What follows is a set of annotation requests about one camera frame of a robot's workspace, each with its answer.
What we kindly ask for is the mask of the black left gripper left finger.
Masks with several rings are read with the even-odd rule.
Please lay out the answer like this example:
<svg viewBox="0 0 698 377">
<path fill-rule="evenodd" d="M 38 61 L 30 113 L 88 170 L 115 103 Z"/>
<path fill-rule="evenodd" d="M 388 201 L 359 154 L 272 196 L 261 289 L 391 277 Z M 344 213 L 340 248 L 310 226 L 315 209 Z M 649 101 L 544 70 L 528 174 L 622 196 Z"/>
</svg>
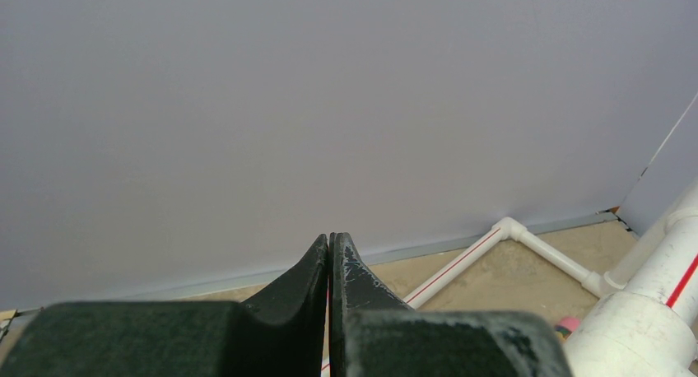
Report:
<svg viewBox="0 0 698 377">
<path fill-rule="evenodd" d="M 247 300 L 72 302 L 24 329 L 4 376 L 317 376 L 328 240 Z"/>
</svg>

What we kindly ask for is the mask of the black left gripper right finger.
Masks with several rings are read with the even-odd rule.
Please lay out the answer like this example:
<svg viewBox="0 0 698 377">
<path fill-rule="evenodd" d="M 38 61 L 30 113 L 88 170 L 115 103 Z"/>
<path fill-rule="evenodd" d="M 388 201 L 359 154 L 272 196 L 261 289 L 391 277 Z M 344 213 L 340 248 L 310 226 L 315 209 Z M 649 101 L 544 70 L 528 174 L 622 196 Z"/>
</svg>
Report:
<svg viewBox="0 0 698 377">
<path fill-rule="evenodd" d="M 329 240 L 331 376 L 570 376 L 561 341 L 522 311 L 416 311 L 361 260 L 348 233 Z"/>
</svg>

